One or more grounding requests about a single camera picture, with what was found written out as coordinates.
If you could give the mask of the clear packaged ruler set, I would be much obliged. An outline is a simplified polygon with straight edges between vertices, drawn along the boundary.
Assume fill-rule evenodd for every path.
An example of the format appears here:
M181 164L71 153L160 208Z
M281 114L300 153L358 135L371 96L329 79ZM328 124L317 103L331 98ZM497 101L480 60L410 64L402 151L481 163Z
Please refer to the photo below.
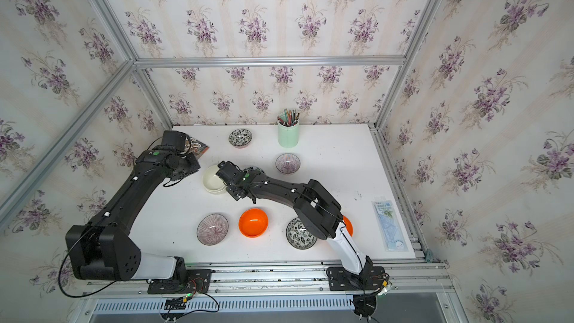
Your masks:
M376 197L372 206L377 217L385 249L389 252L407 252L407 240L403 234L399 214L391 200Z

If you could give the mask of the pink floral black-leaf bowl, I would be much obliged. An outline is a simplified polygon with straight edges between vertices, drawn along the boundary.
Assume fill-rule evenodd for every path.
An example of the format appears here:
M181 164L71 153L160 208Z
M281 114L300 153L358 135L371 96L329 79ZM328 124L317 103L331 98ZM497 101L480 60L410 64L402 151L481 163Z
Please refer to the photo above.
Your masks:
M228 136L228 142L235 148L248 146L253 140L253 134L249 129L235 129Z

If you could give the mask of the black white floral bowl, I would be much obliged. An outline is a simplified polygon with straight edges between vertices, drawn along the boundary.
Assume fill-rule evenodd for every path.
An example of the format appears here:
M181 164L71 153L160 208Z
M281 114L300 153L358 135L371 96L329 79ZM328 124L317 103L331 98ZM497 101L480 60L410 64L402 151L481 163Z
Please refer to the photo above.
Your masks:
M293 248L302 251L312 248L318 241L299 218L294 218L287 224L286 239Z

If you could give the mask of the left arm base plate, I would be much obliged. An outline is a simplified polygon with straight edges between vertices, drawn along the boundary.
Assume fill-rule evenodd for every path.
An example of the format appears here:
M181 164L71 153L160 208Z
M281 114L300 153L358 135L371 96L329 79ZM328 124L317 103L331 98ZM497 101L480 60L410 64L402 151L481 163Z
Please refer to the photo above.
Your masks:
M192 269L182 279L152 280L146 292L148 295L207 293L211 278L211 269Z

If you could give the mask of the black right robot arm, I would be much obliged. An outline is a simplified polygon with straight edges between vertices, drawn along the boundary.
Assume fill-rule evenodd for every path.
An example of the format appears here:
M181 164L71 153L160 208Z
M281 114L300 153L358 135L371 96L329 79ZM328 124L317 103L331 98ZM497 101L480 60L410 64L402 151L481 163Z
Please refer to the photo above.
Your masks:
M258 170L240 169L231 161L218 164L216 175L224 182L234 200L248 197L271 200L293 209L305 229L317 239L325 240L351 275L364 278L373 263L354 242L348 231L339 202L317 180L292 183L274 179Z

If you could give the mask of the yellow illustrated children's book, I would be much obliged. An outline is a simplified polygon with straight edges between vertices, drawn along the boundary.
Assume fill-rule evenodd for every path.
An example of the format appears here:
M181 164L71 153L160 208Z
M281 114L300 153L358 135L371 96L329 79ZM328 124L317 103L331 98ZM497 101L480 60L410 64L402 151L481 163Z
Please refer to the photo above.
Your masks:
M185 139L185 154L193 154L196 159L199 159L209 150L209 146L191 136Z

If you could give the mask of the mint green pencil cup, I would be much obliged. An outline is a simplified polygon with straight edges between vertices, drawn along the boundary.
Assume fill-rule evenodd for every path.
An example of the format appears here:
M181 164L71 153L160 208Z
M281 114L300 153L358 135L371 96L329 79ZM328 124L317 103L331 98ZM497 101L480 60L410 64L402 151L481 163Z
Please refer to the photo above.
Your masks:
M296 147L299 142L300 125L286 126L279 122L277 127L279 145L287 149Z

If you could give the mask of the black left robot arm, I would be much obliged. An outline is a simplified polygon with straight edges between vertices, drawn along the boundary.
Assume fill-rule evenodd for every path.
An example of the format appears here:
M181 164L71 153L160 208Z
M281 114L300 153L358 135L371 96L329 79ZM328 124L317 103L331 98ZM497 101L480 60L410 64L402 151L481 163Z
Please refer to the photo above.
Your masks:
M85 225L65 236L75 278L85 281L175 281L188 279L181 257L144 254L130 239L131 228L149 197L167 178L176 182L198 172L193 154L148 150L108 204Z

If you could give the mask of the orange plastic bowl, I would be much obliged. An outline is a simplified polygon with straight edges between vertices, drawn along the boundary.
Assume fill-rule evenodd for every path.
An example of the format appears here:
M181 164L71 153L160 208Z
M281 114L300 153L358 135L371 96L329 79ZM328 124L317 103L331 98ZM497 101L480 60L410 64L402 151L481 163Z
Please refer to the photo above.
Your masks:
M346 226L346 229L347 229L349 235L353 236L354 235L354 227L353 227L353 224L351 223L351 221L346 216L343 216L343 222Z
M239 218L240 233L248 238L260 237L268 228L268 216L261 209L248 209Z

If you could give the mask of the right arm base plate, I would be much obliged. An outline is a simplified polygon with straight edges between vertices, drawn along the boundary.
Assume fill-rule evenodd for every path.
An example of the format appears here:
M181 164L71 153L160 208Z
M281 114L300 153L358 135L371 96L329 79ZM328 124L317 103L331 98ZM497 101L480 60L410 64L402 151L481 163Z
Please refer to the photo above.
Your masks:
M385 269L374 266L363 275L352 274L343 267L329 267L326 270L329 290L340 291L377 291L389 284L390 276Z

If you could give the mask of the purple striped bowl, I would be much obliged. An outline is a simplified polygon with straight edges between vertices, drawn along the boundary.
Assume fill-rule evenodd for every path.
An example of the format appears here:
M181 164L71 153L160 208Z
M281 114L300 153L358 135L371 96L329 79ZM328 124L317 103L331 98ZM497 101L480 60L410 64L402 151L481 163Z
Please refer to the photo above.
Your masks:
M300 169L300 159L293 153L284 153L275 161L276 169L283 174L292 174Z
M197 239L202 245L217 245L226 238L228 231L227 218L221 214L211 214L198 224Z

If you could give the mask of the coloured pencils bundle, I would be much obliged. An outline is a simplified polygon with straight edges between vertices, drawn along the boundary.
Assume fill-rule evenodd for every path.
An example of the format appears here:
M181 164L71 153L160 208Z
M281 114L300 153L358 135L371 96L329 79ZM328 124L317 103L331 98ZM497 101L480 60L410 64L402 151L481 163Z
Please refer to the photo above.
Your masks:
M284 109L277 116L277 122L283 127L293 127L299 123L300 112L297 110L287 110Z

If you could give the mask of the cream white bowl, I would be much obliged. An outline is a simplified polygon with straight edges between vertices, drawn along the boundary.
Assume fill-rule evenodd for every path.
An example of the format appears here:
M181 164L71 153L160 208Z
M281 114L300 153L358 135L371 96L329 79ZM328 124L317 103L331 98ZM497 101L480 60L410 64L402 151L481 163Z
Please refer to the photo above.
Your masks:
M224 181L217 176L219 167L216 165L208 167L202 178L202 184L206 191L210 194L221 194L226 191Z

